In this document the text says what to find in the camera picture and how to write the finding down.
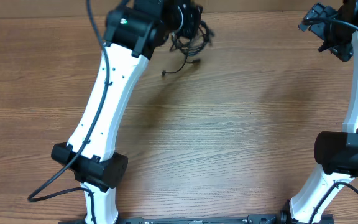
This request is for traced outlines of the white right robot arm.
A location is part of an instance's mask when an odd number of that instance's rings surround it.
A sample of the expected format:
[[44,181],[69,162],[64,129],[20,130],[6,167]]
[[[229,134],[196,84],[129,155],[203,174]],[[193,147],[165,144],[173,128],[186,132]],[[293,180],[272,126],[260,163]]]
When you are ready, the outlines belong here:
[[343,187],[356,194],[351,182],[358,178],[358,0],[344,1],[335,10],[316,3],[304,16],[299,30],[310,31],[338,59],[354,61],[351,97],[340,132],[322,131],[314,144],[317,163],[302,189],[281,211],[276,223],[333,223],[324,210]]

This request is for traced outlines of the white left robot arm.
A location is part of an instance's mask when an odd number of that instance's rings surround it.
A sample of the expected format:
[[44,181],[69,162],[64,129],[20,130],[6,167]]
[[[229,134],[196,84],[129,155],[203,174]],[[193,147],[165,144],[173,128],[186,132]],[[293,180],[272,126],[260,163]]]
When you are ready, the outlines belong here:
[[105,20],[102,56],[82,118],[53,160],[73,171],[86,199],[83,223],[116,223],[116,187],[127,168],[115,151],[117,131],[131,93],[154,50],[169,36],[194,39],[203,8],[193,1],[121,3]]

